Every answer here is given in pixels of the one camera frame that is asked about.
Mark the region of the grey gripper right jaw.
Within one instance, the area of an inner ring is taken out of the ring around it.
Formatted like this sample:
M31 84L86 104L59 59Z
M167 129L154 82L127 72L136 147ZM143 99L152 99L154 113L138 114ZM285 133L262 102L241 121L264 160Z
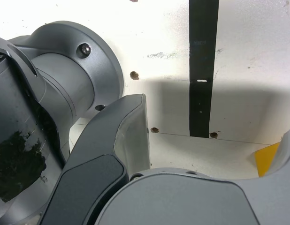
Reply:
M152 173L121 188L96 224L290 225L290 130L264 177L219 180Z

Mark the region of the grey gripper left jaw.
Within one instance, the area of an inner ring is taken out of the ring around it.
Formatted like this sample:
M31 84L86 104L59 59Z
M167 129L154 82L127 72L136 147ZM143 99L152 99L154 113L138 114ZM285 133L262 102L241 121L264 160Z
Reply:
M81 133L40 224L94 224L131 175L150 166L146 96L124 96L99 112Z

